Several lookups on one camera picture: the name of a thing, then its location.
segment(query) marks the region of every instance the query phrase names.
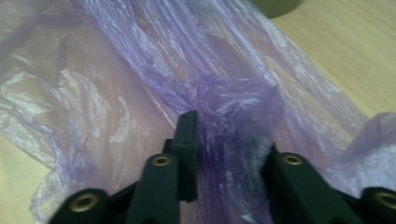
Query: purple plastic bag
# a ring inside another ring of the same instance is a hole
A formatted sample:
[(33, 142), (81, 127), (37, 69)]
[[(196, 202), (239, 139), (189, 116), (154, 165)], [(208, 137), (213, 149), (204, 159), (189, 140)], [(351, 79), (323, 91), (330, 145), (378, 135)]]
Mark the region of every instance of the purple plastic bag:
[(192, 109), (199, 201), (181, 223), (271, 223), (259, 170), (274, 141), (352, 195), (396, 189), (395, 115), (359, 133), (367, 118), (248, 1), (39, 3), (1, 3), (25, 11), (0, 35), (0, 132), (51, 168), (37, 223), (80, 189), (136, 181)]

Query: plastic wrinkle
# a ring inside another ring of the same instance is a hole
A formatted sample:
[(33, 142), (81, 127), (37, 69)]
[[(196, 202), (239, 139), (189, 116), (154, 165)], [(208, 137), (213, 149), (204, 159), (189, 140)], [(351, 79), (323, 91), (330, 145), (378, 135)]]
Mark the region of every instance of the plastic wrinkle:
[(199, 200), (181, 223), (272, 223), (273, 142), (344, 192), (396, 189), (396, 115), (364, 117), (248, 1), (2, 1), (0, 52), (0, 133), (51, 169), (35, 223), (78, 190), (135, 182), (193, 109)]

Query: crumpled plastic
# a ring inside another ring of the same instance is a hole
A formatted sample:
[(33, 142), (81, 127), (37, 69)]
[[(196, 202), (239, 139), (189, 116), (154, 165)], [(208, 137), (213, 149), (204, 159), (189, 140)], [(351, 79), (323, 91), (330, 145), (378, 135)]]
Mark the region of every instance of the crumpled plastic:
[(0, 27), (0, 133), (51, 169), (36, 223), (80, 189), (136, 181), (193, 109), (199, 200), (181, 223), (271, 223), (273, 142), (353, 196), (396, 189), (396, 115), (368, 121), (248, 1), (3, 1)]

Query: wooden table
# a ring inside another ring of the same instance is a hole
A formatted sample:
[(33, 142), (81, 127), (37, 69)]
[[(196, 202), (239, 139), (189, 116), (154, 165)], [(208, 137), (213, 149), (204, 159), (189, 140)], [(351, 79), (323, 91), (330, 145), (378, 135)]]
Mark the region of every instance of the wooden table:
[[(368, 117), (396, 112), (396, 1), (305, 0), (273, 22)], [(0, 137), (0, 223), (33, 223), (48, 169)]]

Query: table top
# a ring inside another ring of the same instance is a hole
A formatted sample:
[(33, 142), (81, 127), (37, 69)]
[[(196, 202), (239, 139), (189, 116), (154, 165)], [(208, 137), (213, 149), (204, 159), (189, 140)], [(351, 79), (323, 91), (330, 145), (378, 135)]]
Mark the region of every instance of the table top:
[[(396, 112), (396, 2), (304, 0), (273, 19), (367, 116)], [(33, 223), (48, 169), (0, 136), (0, 223)]]

